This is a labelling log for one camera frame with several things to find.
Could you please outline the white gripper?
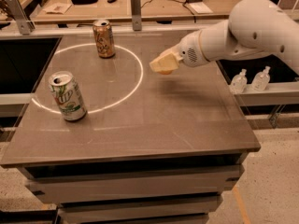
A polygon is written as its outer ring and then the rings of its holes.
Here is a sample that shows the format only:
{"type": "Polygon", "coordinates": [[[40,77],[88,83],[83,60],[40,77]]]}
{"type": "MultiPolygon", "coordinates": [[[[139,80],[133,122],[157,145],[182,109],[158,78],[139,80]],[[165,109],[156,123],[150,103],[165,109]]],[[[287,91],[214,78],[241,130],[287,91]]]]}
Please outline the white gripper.
{"type": "Polygon", "coordinates": [[[184,62],[189,67],[205,65],[205,58],[200,45],[200,31],[190,33],[183,37],[178,45],[163,51],[159,57],[149,63],[153,72],[174,71],[179,68],[179,63],[184,62]]]}

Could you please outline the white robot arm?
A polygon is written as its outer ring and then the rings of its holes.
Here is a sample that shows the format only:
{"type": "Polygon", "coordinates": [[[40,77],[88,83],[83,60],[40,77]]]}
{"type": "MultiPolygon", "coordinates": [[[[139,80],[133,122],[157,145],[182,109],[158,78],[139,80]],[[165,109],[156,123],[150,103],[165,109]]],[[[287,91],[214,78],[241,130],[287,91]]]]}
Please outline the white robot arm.
{"type": "Polygon", "coordinates": [[[184,36],[149,63],[167,73],[217,60],[240,61],[274,55],[299,72],[299,24],[269,0],[242,0],[225,21],[184,36]]]}

